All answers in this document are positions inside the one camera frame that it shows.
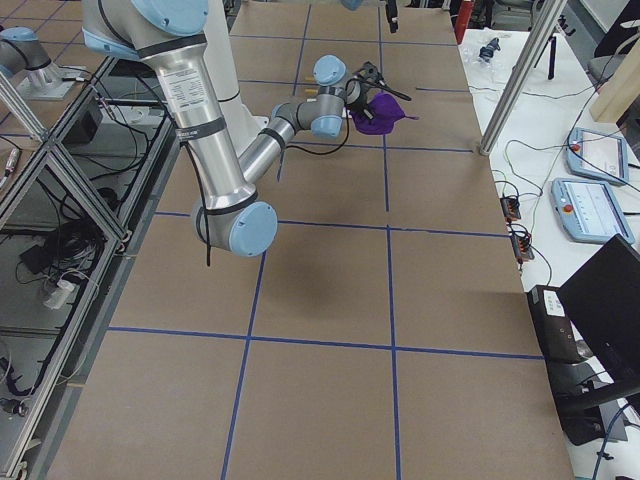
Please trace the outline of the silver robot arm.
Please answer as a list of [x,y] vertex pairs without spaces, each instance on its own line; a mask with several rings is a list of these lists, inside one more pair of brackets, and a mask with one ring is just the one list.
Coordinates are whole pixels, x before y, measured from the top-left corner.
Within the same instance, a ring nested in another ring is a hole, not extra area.
[[360,78],[334,55],[316,61],[314,100],[276,106],[268,122],[239,97],[224,9],[218,1],[85,1],[86,46],[141,62],[159,81],[200,190],[194,229],[209,248],[254,257],[272,244],[278,218],[255,183],[304,130],[339,135],[344,114],[367,102]]
[[[389,31],[394,34],[399,29],[399,13],[397,1],[384,0],[383,3],[386,20],[389,25]],[[363,4],[363,0],[340,0],[340,4],[350,11],[356,11]]]

